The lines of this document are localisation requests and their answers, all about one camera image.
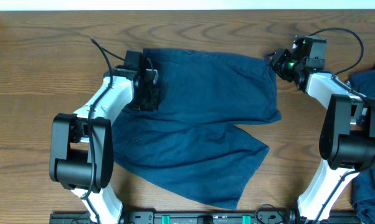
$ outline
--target wooden tabletop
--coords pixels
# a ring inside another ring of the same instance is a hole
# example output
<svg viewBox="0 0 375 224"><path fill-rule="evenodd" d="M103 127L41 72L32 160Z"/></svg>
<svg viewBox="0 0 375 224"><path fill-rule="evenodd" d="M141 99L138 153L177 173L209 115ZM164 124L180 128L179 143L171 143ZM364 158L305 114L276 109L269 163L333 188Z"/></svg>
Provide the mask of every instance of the wooden tabletop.
<svg viewBox="0 0 375 224"><path fill-rule="evenodd" d="M375 62L375 11L0 12L0 223L47 223L54 211L85 210L79 198L50 180L49 155L54 116L87 102L107 69L90 36L118 55L171 47L262 58L290 48L295 35L326 27L352 29L362 38L363 60L350 73ZM357 60L355 38L341 32L321 35L328 38L327 69L337 71ZM239 126L270 146L239 210L263 203L292 206L320 162L318 139L326 110L292 83L277 81L282 120ZM118 165L112 184L126 207L218 209L161 189ZM351 209L351 187L333 208Z"/></svg>

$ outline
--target dark blue fabric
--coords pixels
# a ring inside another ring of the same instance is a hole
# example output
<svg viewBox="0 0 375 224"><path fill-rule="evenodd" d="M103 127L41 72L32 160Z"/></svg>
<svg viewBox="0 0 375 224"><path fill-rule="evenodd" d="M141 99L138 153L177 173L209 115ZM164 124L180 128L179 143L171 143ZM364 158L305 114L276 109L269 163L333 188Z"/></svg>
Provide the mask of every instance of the dark blue fabric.
<svg viewBox="0 0 375 224"><path fill-rule="evenodd" d="M144 49L160 74L157 111L123 110L112 126L115 161L183 197L236 208L268 146L234 124L281 119L276 77L243 55Z"/></svg>
<svg viewBox="0 0 375 224"><path fill-rule="evenodd" d="M349 78L354 90L375 97L375 70L357 73ZM375 167L360 173L353 182L353 207L362 221L375 223Z"/></svg>

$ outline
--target folded garment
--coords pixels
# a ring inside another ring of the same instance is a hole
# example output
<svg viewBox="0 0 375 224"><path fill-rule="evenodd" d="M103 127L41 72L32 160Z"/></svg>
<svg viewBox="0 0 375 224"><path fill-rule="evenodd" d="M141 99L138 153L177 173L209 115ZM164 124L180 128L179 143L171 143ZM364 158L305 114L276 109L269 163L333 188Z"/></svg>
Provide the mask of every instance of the folded garment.
<svg viewBox="0 0 375 224"><path fill-rule="evenodd" d="M375 70L357 73L349 82L355 91L375 97ZM375 166L354 179L353 207L362 221L375 223Z"/></svg>
<svg viewBox="0 0 375 224"><path fill-rule="evenodd" d="M124 109L112 126L115 161L183 197L236 208L268 146L234 124L281 119L276 76L243 55L144 49L159 76L157 111Z"/></svg>

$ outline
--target wooden table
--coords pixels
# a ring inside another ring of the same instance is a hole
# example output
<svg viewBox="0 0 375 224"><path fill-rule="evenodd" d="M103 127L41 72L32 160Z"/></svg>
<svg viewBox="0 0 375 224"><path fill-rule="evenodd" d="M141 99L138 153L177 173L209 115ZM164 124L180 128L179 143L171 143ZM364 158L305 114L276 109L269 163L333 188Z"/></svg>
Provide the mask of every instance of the wooden table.
<svg viewBox="0 0 375 224"><path fill-rule="evenodd" d="M351 73L375 62L375 11L0 12L0 223L47 223L53 211L85 210L80 199L49 179L48 168L54 116L82 106L107 69L90 36L118 55L172 47L262 57L290 48L295 35L326 27L349 28L363 39L363 60ZM328 38L327 69L356 61L355 38L341 32L322 36ZM318 138L326 110L292 83L278 79L277 92L281 121L239 126L270 146L239 210L263 203L292 206L320 161ZM112 183L129 208L218 209L163 190L120 166ZM350 202L347 187L333 208L349 210Z"/></svg>

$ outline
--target white wall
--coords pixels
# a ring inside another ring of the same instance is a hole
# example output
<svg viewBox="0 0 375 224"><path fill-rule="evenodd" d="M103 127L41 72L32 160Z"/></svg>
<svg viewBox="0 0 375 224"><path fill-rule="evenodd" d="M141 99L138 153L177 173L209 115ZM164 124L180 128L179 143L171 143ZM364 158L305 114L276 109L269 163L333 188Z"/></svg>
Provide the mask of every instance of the white wall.
<svg viewBox="0 0 375 224"><path fill-rule="evenodd" d="M375 0L0 0L0 11L375 9Z"/></svg>

